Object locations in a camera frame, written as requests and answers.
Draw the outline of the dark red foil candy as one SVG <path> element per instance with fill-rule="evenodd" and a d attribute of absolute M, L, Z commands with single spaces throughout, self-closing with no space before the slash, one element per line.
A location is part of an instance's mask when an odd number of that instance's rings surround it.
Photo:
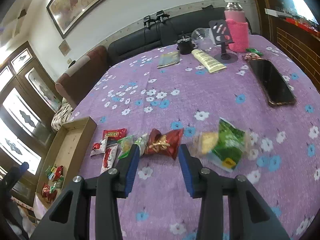
<path fill-rule="evenodd" d="M 52 203 L 57 196 L 57 189 L 55 186 L 49 186 L 44 183 L 41 195 L 47 203 Z"/>

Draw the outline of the clear yellow cake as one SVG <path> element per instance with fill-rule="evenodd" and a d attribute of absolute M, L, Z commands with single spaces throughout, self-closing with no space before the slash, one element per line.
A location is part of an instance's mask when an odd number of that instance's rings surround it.
<path fill-rule="evenodd" d="M 217 132 L 201 132 L 193 139 L 191 153 L 195 157 L 207 155 L 217 144 L 219 134 Z"/>

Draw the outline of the clear green-end candy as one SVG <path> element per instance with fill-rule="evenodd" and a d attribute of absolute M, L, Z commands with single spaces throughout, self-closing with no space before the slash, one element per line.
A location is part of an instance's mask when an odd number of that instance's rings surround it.
<path fill-rule="evenodd" d="M 118 159 L 124 159 L 129 155 L 129 152 L 131 150 L 131 147 L 133 145 L 133 140 L 135 136 L 134 135 L 129 135 L 127 137 L 121 138 L 120 140 L 117 141 L 120 153 L 118 155 Z"/>

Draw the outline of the dark red foil snack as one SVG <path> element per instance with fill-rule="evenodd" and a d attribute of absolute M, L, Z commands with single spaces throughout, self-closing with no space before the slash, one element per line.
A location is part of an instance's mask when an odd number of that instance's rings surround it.
<path fill-rule="evenodd" d="M 174 129 L 168 133 L 162 134 L 157 129 L 152 129 L 147 141 L 144 154 L 160 154 L 171 157 L 176 160 L 178 154 L 178 147 L 181 143 L 181 138 L 184 129 Z"/>

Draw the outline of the red white snack packet lower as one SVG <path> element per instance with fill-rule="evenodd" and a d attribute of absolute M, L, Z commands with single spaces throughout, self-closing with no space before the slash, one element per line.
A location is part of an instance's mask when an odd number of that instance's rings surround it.
<path fill-rule="evenodd" d="M 113 144 L 106 148 L 106 152 L 103 157 L 103 163 L 100 171 L 101 174 L 113 167 L 114 161 L 117 156 L 117 150 L 118 150 L 118 144 Z"/>

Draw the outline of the red white snack packet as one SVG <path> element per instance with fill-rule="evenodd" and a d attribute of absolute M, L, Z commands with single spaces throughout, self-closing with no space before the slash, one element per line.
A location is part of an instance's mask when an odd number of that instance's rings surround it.
<path fill-rule="evenodd" d="M 117 150 L 118 150 L 118 144 L 113 144 L 106 148 L 106 152 L 103 157 L 103 163 L 100 171 L 101 174 L 113 167 L 114 161 L 117 156 Z"/>
<path fill-rule="evenodd" d="M 101 142 L 96 142 L 93 144 L 90 156 L 104 154 L 107 148 L 107 139 L 103 139 Z"/>

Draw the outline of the clear green wrapped candy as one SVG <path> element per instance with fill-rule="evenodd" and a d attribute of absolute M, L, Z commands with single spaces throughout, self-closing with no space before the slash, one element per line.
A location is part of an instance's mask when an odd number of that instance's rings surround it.
<path fill-rule="evenodd" d="M 57 189 L 62 189 L 64 182 L 64 176 L 61 176 L 54 184 L 50 187 L 50 193 L 55 192 Z"/>

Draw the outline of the cardboard box tray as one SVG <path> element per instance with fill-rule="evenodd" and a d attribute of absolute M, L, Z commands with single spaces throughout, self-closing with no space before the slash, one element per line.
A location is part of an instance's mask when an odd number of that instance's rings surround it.
<path fill-rule="evenodd" d="M 42 197 L 44 184 L 53 185 L 45 170 L 48 167 L 63 166 L 63 186 L 66 186 L 80 170 L 83 158 L 89 147 L 97 124 L 91 117 L 81 118 L 62 124 L 44 160 L 39 176 L 34 205 L 48 210 L 51 204 Z"/>

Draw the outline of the red candy bar upper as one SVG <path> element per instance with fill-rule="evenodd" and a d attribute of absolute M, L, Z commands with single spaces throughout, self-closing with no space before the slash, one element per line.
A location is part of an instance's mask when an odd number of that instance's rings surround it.
<path fill-rule="evenodd" d="M 103 139 L 120 140 L 126 137 L 126 135 L 126 128 L 103 130 Z"/>

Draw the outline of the green white snack packet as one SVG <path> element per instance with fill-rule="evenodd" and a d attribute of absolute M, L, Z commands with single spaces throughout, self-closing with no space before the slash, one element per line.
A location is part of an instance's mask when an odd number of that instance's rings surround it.
<path fill-rule="evenodd" d="M 148 138 L 149 138 L 148 133 L 145 133 L 145 134 L 141 135 L 140 137 L 138 137 L 134 142 L 134 144 L 136 144 L 139 148 L 139 156 L 140 157 L 142 157 L 145 153 L 145 150 L 146 150 L 146 147 L 148 144 Z"/>

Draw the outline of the leopard print blanket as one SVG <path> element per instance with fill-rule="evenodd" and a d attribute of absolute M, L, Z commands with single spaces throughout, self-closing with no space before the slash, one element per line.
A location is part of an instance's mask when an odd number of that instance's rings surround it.
<path fill-rule="evenodd" d="M 66 123 L 73 113 L 73 108 L 65 98 L 62 98 L 62 104 L 53 116 L 51 127 L 54 132 L 58 132 L 62 124 Z"/>

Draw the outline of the purple floral tablecloth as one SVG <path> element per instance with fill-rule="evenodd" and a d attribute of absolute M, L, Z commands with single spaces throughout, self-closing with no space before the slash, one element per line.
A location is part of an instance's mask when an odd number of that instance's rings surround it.
<path fill-rule="evenodd" d="M 105 129 L 126 128 L 141 136 L 184 129 L 192 148 L 202 132 L 216 132 L 224 118 L 249 134 L 249 153 L 234 172 L 212 163 L 222 176 L 244 174 L 268 202 L 291 239 L 300 239 L 319 210 L 319 93 L 284 53 L 259 35 L 251 47 L 261 51 L 293 91 L 293 106 L 270 107 L 255 76 L 239 55 L 226 69 L 209 73 L 193 55 L 157 69 L 160 56 L 176 46 L 141 53 L 111 67 L 93 85 L 68 121 L 90 116 L 97 127 L 80 175 L 100 174 L 103 154 L 91 157 L 92 144 Z M 201 200 L 186 191 L 178 159 L 152 155 L 139 161 L 127 199 L 118 200 L 123 239 L 195 239 Z"/>

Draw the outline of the black smartphone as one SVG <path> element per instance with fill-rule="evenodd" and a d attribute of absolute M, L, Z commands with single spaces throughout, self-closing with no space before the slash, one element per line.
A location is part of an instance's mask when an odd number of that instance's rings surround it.
<path fill-rule="evenodd" d="M 296 98 L 280 72 L 268 60 L 249 60 L 249 66 L 271 107 L 294 105 Z"/>

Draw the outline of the cream lotion tube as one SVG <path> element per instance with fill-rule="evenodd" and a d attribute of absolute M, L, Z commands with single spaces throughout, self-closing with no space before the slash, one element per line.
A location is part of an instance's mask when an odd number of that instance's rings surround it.
<path fill-rule="evenodd" d="M 208 70 L 209 73 L 215 73 L 227 68 L 224 64 L 200 49 L 194 49 L 191 53 L 195 59 L 197 59 L 197 61 L 199 61 L 199 63 Z"/>

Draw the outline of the small green booklet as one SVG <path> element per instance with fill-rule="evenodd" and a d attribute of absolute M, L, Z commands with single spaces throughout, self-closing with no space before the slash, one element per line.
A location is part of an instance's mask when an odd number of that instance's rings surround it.
<path fill-rule="evenodd" d="M 180 62 L 180 52 L 179 51 L 170 52 L 170 53 L 161 55 L 157 68 L 158 69 L 165 68 L 168 66 L 178 64 L 179 62 Z"/>

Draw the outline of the small candies by phone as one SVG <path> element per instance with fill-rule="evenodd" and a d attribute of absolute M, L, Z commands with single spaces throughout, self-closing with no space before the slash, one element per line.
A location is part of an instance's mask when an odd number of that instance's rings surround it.
<path fill-rule="evenodd" d="M 262 60 L 263 59 L 263 53 L 254 49 L 254 48 L 246 48 L 246 54 L 242 55 L 242 58 L 245 61 L 250 60 Z"/>

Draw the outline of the black small cup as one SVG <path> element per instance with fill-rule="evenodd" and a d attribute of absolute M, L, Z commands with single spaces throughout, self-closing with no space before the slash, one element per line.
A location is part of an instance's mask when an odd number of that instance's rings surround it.
<path fill-rule="evenodd" d="M 185 35 L 184 32 L 182 32 L 181 38 L 177 40 L 177 50 L 180 52 L 180 54 L 191 54 L 191 52 L 197 48 L 198 45 L 194 42 L 194 40 L 190 36 Z"/>

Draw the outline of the clear plastic cup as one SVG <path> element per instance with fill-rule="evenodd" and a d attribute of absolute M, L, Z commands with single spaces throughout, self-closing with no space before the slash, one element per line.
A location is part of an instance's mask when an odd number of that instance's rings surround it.
<path fill-rule="evenodd" d="M 191 39 L 197 44 L 198 49 L 209 51 L 215 48 L 216 44 L 210 28 L 197 28 L 191 34 Z"/>

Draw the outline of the black phone stand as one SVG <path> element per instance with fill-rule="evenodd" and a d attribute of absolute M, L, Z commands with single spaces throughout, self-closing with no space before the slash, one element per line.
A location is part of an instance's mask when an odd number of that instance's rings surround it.
<path fill-rule="evenodd" d="M 211 20 L 209 22 L 210 30 L 216 45 L 221 46 L 221 52 L 214 58 L 221 63 L 235 63 L 238 56 L 234 53 L 228 53 L 226 48 L 230 43 L 234 43 L 225 20 Z"/>

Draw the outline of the black sofa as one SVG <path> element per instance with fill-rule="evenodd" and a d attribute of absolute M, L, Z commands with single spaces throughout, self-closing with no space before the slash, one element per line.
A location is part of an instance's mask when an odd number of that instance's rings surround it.
<path fill-rule="evenodd" d="M 211 5 L 157 22 L 112 42 L 107 49 L 110 65 L 115 65 L 140 53 L 175 44 L 183 35 L 190 36 L 197 28 L 209 28 L 211 20 L 224 20 L 225 9 Z"/>

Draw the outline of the wooden brick-pattern cabinet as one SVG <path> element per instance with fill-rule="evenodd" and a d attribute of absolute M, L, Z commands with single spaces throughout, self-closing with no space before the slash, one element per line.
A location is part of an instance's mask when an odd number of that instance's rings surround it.
<path fill-rule="evenodd" d="M 319 89 L 319 38 L 282 18 L 268 15 L 271 42 Z"/>

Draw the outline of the pink sleeved bottle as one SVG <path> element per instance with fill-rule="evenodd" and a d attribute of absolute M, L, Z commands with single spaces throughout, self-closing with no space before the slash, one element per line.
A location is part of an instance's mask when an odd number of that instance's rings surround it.
<path fill-rule="evenodd" d="M 225 0 L 225 18 L 233 42 L 229 49 L 236 53 L 244 53 L 249 47 L 249 27 L 245 12 L 238 0 Z"/>

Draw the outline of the black clips on sofa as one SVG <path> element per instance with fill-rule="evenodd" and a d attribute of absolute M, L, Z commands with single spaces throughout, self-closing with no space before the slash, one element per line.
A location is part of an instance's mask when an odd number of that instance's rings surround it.
<path fill-rule="evenodd" d="M 150 15 L 147 15 L 143 18 L 144 28 L 150 29 L 152 23 L 164 23 L 165 19 L 169 17 L 170 15 L 165 13 L 163 10 L 156 12 L 156 18 L 152 18 Z"/>

